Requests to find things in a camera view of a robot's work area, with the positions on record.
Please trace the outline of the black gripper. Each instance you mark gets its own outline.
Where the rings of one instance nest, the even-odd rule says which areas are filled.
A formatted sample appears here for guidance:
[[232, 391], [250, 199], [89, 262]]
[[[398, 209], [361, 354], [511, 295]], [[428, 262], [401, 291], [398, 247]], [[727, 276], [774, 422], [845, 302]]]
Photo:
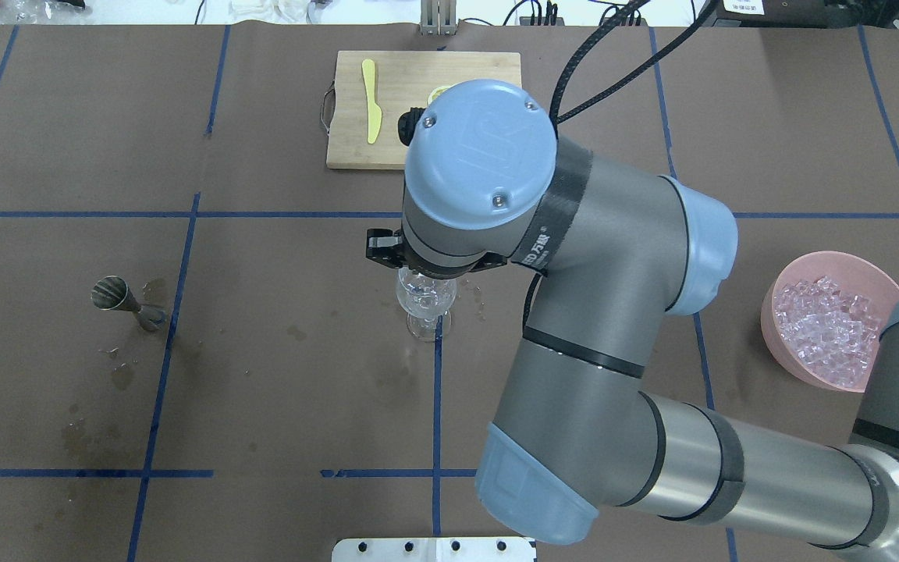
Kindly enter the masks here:
[[365, 258], [390, 269], [407, 268], [425, 276], [464, 276], [470, 272], [482, 272], [506, 266], [509, 259], [492, 252], [464, 257], [463, 263], [453, 265], [447, 262], [456, 256], [443, 256], [436, 261], [427, 259], [417, 252], [421, 243], [413, 246], [400, 230], [368, 229], [365, 242]]

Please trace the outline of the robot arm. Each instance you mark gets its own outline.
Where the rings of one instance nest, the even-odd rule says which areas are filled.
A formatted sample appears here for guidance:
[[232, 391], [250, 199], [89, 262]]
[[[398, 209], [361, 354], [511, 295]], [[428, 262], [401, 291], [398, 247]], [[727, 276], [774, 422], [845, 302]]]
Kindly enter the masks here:
[[652, 397], [640, 380], [659, 327], [717, 295], [734, 213], [557, 136], [499, 80], [450, 87], [397, 135], [402, 225], [368, 231], [368, 259], [435, 279], [510, 262], [543, 274], [475, 477], [493, 518], [570, 545], [600, 508], [627, 507], [899, 561], [899, 301], [847, 445]]

